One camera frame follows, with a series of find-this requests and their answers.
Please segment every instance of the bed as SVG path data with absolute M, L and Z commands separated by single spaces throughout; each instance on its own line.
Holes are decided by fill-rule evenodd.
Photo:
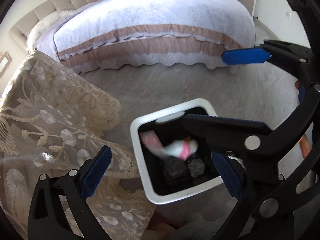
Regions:
M 225 66 L 224 51 L 255 41 L 254 22 L 237 0 L 49 0 L 17 22 L 10 36 L 25 50 L 33 27 L 62 10 L 74 11 L 42 33 L 35 47 L 76 73 L 155 63 L 214 69 Z

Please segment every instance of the white bedspread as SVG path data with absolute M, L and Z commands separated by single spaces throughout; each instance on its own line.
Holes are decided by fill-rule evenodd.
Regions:
M 254 44 L 253 20 L 237 0 L 103 0 L 65 23 L 53 38 L 61 52 L 114 30 L 163 24 L 220 32 L 245 48 Z

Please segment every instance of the embroidered lace tablecloth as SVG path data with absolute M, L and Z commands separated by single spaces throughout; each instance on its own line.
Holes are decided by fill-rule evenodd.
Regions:
M 100 138 L 119 123 L 120 109 L 115 98 L 41 52 L 20 65 L 0 99 L 0 205 L 25 239 L 38 177 L 79 169 L 103 145 L 112 149 L 112 162 L 87 204 L 113 239 L 141 238 L 155 206 L 142 190 L 119 186 L 121 178 L 139 177 L 134 154 Z M 66 198 L 61 202 L 81 236 Z

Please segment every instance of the gray marble floor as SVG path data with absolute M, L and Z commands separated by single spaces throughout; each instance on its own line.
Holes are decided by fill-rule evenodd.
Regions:
M 256 36 L 257 43 L 273 38 L 259 25 Z M 130 149 L 129 127 L 135 118 L 191 99 L 209 100 L 219 116 L 264 121 L 272 128 L 297 105 L 294 78 L 268 63 L 240 66 L 236 74 L 231 74 L 228 67 L 208 70 L 202 64 L 170 67 L 155 64 L 98 69 L 80 76 L 119 99 L 123 106 L 122 121 L 106 132 L 104 139 Z M 286 176 L 301 162 L 298 151 L 295 149 L 282 164 Z M 129 187 L 132 183 L 123 184 Z M 236 199 L 220 185 L 191 198 L 158 206 L 157 211 L 177 221 L 197 211 L 220 225 L 235 204 Z

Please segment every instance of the baseboard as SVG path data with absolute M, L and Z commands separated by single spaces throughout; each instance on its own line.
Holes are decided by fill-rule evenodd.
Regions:
M 256 21 L 258 24 L 260 24 L 270 36 L 275 40 L 280 40 L 280 38 L 272 31 L 270 30 L 262 21 L 260 21 L 257 17 L 254 17 L 254 21 Z

